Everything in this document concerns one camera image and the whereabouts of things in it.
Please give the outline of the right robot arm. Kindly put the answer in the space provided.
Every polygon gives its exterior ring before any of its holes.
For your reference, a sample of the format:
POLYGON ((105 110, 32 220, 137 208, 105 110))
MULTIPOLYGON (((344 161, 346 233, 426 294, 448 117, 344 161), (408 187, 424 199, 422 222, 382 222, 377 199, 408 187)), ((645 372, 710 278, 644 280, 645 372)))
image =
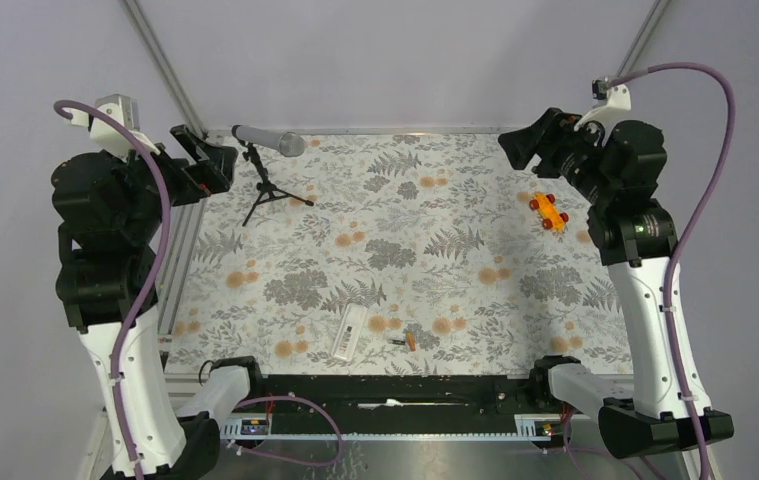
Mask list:
POLYGON ((577 359, 548 355, 530 373, 532 405, 544 412, 563 403, 577 408, 618 459, 732 437, 732 417, 713 407, 693 361, 672 260, 678 236, 654 198, 667 161, 663 133, 637 120, 606 132, 551 108, 498 141, 514 169, 562 178, 589 202, 589 235, 617 293, 633 363, 627 390, 577 359))

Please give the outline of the white remote control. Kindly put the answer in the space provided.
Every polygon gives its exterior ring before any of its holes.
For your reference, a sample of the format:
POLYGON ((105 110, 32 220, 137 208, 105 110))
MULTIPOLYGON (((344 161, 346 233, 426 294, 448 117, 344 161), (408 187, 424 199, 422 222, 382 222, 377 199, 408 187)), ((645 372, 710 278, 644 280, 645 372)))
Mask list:
POLYGON ((333 359, 350 361, 368 317, 368 309, 362 305, 349 304, 343 312, 341 324, 332 344, 330 355, 333 359))

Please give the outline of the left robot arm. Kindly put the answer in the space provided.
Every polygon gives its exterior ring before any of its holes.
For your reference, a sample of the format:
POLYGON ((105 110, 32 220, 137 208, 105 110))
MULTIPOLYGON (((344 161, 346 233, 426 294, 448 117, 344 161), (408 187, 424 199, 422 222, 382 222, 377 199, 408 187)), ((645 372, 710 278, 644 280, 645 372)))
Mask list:
POLYGON ((155 280, 169 212, 227 192, 238 153, 171 129, 186 158, 132 128, 95 120, 94 153, 52 174, 61 269, 56 292, 97 372, 114 441, 109 479, 199 479, 217 463, 219 429, 232 405, 251 411, 265 385, 236 360, 182 409, 170 402, 159 357, 155 280))

